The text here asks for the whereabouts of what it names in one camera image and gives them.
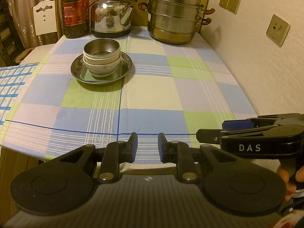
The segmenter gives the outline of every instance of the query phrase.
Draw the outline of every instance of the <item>hand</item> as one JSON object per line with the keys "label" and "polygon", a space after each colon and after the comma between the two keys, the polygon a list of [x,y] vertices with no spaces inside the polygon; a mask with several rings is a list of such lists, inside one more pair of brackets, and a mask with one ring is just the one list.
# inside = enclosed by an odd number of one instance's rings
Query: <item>hand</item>
{"label": "hand", "polygon": [[[282,169],[281,165],[279,165],[277,169],[277,174],[283,179],[286,184],[285,201],[289,201],[291,195],[297,190],[297,186],[294,183],[289,182],[289,173],[286,170]],[[295,179],[297,182],[304,182],[304,166],[302,166],[302,168],[297,171],[295,174]]]}

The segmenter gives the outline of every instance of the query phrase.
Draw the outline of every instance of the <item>red label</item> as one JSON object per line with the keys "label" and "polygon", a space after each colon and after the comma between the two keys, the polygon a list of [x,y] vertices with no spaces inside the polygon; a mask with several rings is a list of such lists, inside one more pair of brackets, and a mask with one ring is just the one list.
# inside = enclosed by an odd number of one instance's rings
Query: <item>red label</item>
{"label": "red label", "polygon": [[61,6],[65,26],[74,26],[89,21],[89,0],[63,3]]}

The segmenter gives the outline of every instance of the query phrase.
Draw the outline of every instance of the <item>white chair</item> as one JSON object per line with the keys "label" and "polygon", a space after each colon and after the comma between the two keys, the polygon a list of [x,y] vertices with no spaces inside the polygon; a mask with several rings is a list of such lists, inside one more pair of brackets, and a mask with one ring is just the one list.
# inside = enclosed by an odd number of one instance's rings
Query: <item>white chair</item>
{"label": "white chair", "polygon": [[39,46],[38,35],[57,32],[58,40],[61,38],[61,27],[58,19],[58,0],[45,0],[38,3],[31,9],[31,18],[37,47],[25,50],[16,58],[16,63],[21,65],[39,63],[55,45]]}

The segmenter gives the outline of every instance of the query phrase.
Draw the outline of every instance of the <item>light switch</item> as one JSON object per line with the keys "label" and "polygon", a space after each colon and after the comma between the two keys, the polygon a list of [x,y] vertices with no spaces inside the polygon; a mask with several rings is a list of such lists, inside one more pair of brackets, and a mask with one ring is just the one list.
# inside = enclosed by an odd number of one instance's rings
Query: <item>light switch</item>
{"label": "light switch", "polygon": [[227,8],[229,0],[220,0],[219,5],[223,8]]}
{"label": "light switch", "polygon": [[290,24],[274,14],[266,34],[275,44],[281,47],[287,37],[289,30]]}
{"label": "light switch", "polygon": [[241,3],[241,0],[229,0],[227,8],[231,12],[237,13],[240,3]]}

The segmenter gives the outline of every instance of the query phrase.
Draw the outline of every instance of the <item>stainless steel pot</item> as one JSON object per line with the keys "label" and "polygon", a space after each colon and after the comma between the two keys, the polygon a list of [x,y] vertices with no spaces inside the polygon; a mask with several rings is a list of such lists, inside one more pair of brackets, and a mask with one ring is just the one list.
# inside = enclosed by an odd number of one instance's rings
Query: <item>stainless steel pot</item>
{"label": "stainless steel pot", "polygon": [[140,10],[148,12],[150,35],[169,44],[186,44],[195,34],[197,23],[208,25],[211,19],[203,15],[212,14],[215,9],[204,10],[201,0],[146,0],[139,3]]}
{"label": "stainless steel pot", "polygon": [[130,16],[133,7],[129,1],[97,0],[91,8],[91,31],[98,38],[116,38],[131,30]]}

